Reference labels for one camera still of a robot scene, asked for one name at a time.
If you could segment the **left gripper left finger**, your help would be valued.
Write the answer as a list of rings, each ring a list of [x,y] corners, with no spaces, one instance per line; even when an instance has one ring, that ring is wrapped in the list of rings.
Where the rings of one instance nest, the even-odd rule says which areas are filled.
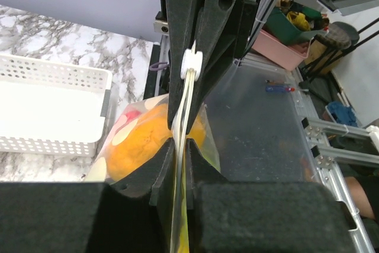
[[[174,143],[122,180],[3,182],[2,252],[167,252],[154,205]]]

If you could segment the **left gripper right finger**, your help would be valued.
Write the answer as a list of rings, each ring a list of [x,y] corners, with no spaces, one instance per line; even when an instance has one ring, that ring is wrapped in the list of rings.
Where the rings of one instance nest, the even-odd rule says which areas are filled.
[[[187,141],[191,252],[354,252],[332,193],[316,182],[232,182]]]

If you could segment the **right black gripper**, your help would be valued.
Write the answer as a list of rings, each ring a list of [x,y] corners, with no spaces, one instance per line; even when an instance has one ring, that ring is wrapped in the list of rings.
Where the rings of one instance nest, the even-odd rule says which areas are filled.
[[[170,43],[168,126],[172,127],[182,97],[181,64],[184,51],[195,46],[203,53],[201,72],[194,83],[186,133],[205,97],[233,59],[248,44],[260,0],[161,0],[157,18],[166,21]]]

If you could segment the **clear zip top bag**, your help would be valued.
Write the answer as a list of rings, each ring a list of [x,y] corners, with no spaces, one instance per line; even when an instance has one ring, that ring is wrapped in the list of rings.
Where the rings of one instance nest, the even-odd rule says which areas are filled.
[[[192,168],[187,158],[187,141],[192,139],[198,146],[203,158],[220,173],[219,154],[214,144],[204,105],[200,107],[190,132],[186,133],[194,83],[201,72],[202,60],[203,53],[197,52],[195,46],[184,51],[181,64],[182,97],[172,127],[168,126],[172,132],[172,137],[169,139],[174,143],[172,166],[169,173],[155,187],[153,203],[158,210],[163,226],[168,245],[167,252],[191,252],[189,216],[190,210],[193,208],[194,193]],[[145,112],[148,105],[154,107],[160,103],[168,105],[169,94],[146,99],[128,107],[135,107]],[[105,160],[107,146],[110,144],[114,133],[115,128],[113,126],[86,176],[87,182],[107,182],[109,184],[118,182],[108,175]]]

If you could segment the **orange toy pepper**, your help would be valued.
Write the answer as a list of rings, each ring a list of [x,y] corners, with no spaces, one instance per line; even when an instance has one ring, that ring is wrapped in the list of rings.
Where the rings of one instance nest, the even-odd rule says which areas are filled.
[[[124,113],[129,110],[138,109],[128,107]],[[166,140],[172,137],[167,124],[166,103],[154,107],[148,105],[147,111],[140,112],[141,115],[137,119],[118,131],[115,130],[107,146],[105,155],[107,172],[114,181],[128,176],[153,158]]]

